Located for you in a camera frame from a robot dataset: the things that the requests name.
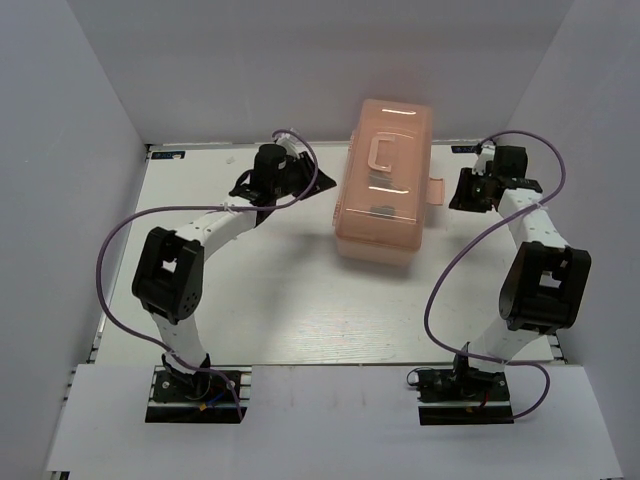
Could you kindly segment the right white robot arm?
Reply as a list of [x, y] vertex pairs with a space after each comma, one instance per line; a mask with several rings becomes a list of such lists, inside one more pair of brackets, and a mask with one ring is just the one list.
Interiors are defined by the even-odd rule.
[[452, 388], [466, 399], [484, 391], [526, 345], [574, 324], [592, 263], [554, 226], [540, 184], [526, 176], [525, 148], [486, 144], [475, 152], [476, 163], [461, 170], [449, 206], [496, 211], [517, 252], [499, 292], [497, 318], [455, 358]]

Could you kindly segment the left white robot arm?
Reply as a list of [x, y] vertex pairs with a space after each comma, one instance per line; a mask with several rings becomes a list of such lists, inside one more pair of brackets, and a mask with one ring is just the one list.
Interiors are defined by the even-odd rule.
[[261, 225], [279, 200], [303, 200], [336, 186], [309, 151], [298, 150], [290, 137], [282, 136], [258, 148], [253, 167], [240, 175], [220, 211], [175, 230], [156, 227], [148, 233], [132, 293], [157, 325], [168, 347], [163, 364], [177, 376], [177, 387], [188, 398], [202, 398], [211, 387], [206, 370], [210, 357], [195, 320], [207, 260]]

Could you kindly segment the pink plastic tool box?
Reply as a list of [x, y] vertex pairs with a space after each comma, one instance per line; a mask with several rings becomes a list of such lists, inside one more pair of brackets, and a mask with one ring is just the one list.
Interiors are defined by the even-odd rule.
[[429, 205], [444, 201], [430, 174], [433, 110], [367, 99], [352, 133], [333, 214], [340, 255], [399, 267], [419, 252]]

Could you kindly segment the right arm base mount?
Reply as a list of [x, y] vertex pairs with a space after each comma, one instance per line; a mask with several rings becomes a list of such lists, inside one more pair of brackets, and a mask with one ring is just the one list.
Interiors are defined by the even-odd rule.
[[406, 376], [418, 393], [421, 426], [507, 425], [514, 423], [506, 377], [458, 378], [453, 368], [418, 367]]

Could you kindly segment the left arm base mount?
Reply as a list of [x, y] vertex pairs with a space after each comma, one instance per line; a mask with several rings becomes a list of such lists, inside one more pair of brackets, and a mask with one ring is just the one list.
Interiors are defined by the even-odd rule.
[[231, 367], [222, 373], [228, 382], [216, 375], [196, 375], [196, 382], [185, 382], [163, 366], [152, 376], [147, 401], [147, 424], [240, 424], [236, 406], [245, 415], [250, 401], [250, 367]]

